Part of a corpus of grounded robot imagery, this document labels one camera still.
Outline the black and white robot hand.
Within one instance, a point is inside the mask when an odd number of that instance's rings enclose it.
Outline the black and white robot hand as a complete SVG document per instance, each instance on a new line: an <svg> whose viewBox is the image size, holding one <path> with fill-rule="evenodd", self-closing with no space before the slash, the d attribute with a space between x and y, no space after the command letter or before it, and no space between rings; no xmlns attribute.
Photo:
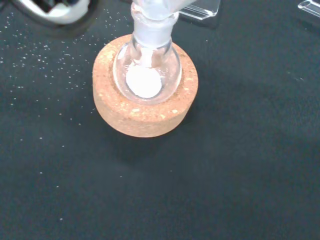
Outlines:
<svg viewBox="0 0 320 240"><path fill-rule="evenodd" d="M68 25L89 12L90 0L13 0L28 16L57 25Z"/></svg>

